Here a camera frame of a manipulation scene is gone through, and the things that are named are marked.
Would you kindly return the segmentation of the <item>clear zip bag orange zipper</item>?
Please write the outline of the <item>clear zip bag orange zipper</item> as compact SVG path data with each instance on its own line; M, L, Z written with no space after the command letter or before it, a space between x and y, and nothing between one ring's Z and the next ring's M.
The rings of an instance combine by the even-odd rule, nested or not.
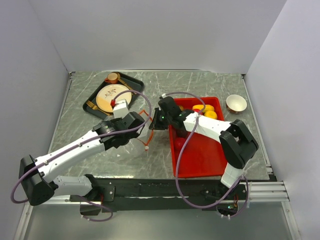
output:
M123 118L125 117L130 111L127 108L116 110L113 115L115 118ZM139 129L139 137L132 139L130 142L133 144L134 148L140 153L146 153L148 155L149 151L149 144L153 138L154 132L153 130L149 129L149 125L152 121L152 118L150 117L148 119L147 124Z

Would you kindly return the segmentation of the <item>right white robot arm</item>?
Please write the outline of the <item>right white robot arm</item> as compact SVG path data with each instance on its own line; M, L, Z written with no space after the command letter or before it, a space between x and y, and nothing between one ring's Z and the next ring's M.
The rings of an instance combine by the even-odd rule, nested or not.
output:
M219 195L230 199L259 145L243 121L225 121L219 111L216 97L162 96L149 128L169 130L176 178L221 176Z

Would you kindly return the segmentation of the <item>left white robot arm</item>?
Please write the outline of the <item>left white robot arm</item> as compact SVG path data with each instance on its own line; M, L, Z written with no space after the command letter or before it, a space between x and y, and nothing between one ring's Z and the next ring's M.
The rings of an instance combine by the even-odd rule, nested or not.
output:
M145 123L138 113L129 112L124 117L101 121L79 139L47 155L23 157L18 177L29 204L38 206L61 195L95 200L100 189L92 175L68 177L62 173L88 157L126 145L140 135L139 129Z

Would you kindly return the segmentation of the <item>dark maroon passion fruit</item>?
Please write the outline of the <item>dark maroon passion fruit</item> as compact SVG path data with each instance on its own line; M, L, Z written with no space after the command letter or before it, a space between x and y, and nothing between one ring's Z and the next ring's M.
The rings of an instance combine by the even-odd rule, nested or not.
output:
M187 131L182 131L182 130L177 130L176 131L176 137L177 138L183 138L185 139L188 135L188 132Z

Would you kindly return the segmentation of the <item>red wrinkled fruit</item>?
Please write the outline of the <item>red wrinkled fruit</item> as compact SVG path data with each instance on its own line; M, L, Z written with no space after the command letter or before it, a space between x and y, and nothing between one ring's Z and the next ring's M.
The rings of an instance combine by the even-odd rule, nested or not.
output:
M181 138L181 137L176 138L173 143L174 149L177 151L180 151L182 149L184 143L185 143L184 138Z

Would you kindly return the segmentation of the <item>dark green tray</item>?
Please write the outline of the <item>dark green tray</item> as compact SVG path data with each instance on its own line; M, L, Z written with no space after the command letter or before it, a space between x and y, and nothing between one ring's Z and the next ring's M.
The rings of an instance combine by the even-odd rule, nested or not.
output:
M126 82L131 88L133 88L133 90L138 91L138 92L142 92L144 90L144 83L141 80L138 80L134 77L131 77L127 74L124 74L122 72L115 72L118 74L119 79L122 79L124 82ZM98 94L98 92L103 88L106 87L107 85L111 85L110 83L106 83L105 80L93 91L93 93L88 97L88 99L84 102L84 104L82 105L82 109L90 114L93 115L99 119L104 119L106 117L109 117L107 115L105 115L104 113L98 111L98 110L93 110L92 108L90 108L86 102L87 101L91 101L92 103L94 103L95 105L97 105L96 102L96 96Z

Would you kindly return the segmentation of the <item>gold spoon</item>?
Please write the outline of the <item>gold spoon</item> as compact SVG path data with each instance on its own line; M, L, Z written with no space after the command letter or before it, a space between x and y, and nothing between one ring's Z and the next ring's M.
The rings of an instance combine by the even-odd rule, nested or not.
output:
M134 90L132 87L130 87L125 81L123 81L121 78L118 79L118 81L123 84L124 86L126 86L129 90Z

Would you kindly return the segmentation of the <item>yellow banana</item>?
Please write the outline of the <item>yellow banana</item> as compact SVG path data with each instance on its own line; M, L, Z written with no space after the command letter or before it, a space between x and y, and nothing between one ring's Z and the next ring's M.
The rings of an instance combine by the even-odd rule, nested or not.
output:
M218 115L215 112L215 108L210 104L206 104L206 105L197 104L192 107L192 110L201 114L202 116L215 119L215 120L218 119Z

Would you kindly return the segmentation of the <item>cream and orange plate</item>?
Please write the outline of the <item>cream and orange plate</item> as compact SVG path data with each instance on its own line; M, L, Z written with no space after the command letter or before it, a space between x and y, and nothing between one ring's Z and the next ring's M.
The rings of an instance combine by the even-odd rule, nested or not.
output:
M107 112L112 113L111 100L119 93L129 90L126 86L121 84L109 84L103 87L96 95L97 106Z

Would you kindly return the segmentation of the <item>gold fork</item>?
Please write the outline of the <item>gold fork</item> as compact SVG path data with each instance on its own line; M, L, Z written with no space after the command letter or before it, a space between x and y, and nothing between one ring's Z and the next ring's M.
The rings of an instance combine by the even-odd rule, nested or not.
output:
M103 110L100 109L97 105L95 105L93 102L91 102L91 101L89 101L89 100L86 102L86 104L87 104L91 109L93 109L93 110L95 110L95 111L100 111L101 113L103 113L103 114L105 114L105 115L107 115L107 116L111 116L110 113L103 111Z

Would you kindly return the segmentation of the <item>orange cup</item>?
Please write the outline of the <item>orange cup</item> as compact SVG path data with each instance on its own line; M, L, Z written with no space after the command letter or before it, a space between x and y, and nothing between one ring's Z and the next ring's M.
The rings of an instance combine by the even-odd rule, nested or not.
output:
M104 81L108 84L117 84L119 81L119 75L116 72L111 72L107 75Z

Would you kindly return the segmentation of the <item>red plastic bin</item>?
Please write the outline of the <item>red plastic bin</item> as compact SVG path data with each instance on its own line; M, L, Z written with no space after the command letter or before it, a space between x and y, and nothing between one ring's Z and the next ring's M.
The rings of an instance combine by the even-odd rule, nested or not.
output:
M221 104L217 97L201 97L204 103L212 105L217 113L217 119L224 121ZM194 105L202 104L198 99L174 98L178 106L192 110ZM168 128L173 175L176 176L176 166L180 151L175 150L174 141L177 138L176 130L170 125ZM227 165L222 146L217 141L194 133L183 151L179 170L179 178L199 178L222 176Z

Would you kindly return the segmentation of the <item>white bowl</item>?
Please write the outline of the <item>white bowl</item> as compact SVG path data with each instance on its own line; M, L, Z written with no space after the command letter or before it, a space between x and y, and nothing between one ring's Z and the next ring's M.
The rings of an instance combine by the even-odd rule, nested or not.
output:
M240 114L246 110L247 101L240 95L232 94L226 98L226 109L232 114Z

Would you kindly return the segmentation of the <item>aluminium frame rail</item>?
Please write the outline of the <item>aluminium frame rail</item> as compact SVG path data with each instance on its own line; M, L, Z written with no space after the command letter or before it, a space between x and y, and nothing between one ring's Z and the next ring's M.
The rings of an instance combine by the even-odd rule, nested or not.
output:
M282 182L277 182L277 181L244 181L240 180L240 182L244 183L244 185L247 187L247 192L248 192L248 198L246 200L241 200L239 203L242 203L244 201L252 201L252 202L287 202L289 200L286 188L284 183ZM180 187L177 187L177 190L179 190L179 195L181 198L185 198L183 193L180 191ZM42 203L48 203L49 201L53 201L54 199L59 199L59 200L66 200L70 201L70 194L65 194L65 195L58 195L58 196L53 196L51 199L48 201ZM86 196L79 196L82 200L85 200ZM221 200L218 200L214 203L221 204Z

